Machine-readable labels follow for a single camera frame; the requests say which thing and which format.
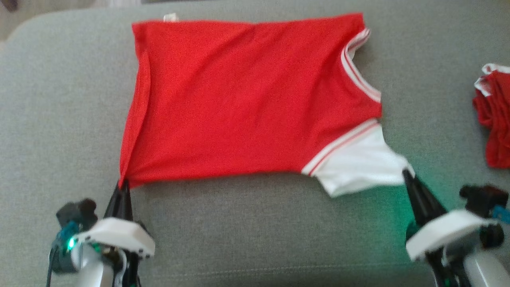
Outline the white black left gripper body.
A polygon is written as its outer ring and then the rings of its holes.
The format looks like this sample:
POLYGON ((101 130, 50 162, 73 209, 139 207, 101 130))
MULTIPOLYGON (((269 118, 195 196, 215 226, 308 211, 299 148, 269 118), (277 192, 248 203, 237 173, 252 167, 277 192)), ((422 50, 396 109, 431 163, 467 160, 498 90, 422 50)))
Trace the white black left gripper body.
POLYGON ((51 247, 51 271, 78 273, 94 264, 126 270, 128 256, 150 259, 155 241, 142 225, 120 218, 99 220, 88 230, 69 220, 57 234, 51 247))

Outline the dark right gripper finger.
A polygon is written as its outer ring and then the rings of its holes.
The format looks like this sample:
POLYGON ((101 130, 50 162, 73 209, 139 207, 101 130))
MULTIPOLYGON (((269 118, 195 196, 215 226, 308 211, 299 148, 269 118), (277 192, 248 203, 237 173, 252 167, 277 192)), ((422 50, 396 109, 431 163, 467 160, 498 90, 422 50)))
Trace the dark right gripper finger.
POLYGON ((413 229, 419 230, 433 219, 430 191, 417 176, 412 175, 410 170, 403 170, 402 175, 414 215, 413 229))
POLYGON ((433 210, 433 219, 443 216, 447 213, 446 209, 441 205, 439 200, 435 198, 435 195, 430 191, 430 204, 433 210))

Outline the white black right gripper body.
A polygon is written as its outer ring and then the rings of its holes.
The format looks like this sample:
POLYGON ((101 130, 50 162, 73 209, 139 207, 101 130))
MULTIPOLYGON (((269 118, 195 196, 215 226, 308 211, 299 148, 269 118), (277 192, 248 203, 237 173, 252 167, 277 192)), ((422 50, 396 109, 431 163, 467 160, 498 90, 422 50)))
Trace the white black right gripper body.
POLYGON ((412 220, 406 227, 406 252, 412 262, 426 261, 439 252, 445 262, 469 262, 489 256, 502 247, 505 233, 502 223, 483 218, 467 210, 454 210, 419 225, 412 220))

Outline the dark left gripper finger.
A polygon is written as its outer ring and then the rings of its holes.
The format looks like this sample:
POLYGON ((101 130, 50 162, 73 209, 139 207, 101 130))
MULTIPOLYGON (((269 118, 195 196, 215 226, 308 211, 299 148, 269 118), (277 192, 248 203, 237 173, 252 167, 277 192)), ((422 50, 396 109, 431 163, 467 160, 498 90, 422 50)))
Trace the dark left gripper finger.
POLYGON ((122 219, 134 221, 129 183, 122 184, 122 219))
POLYGON ((104 213, 104 218, 120 218, 125 219, 124 214, 124 191, 122 189, 122 184, 117 181, 115 185, 115 189, 113 194, 109 200, 106 211, 104 213))

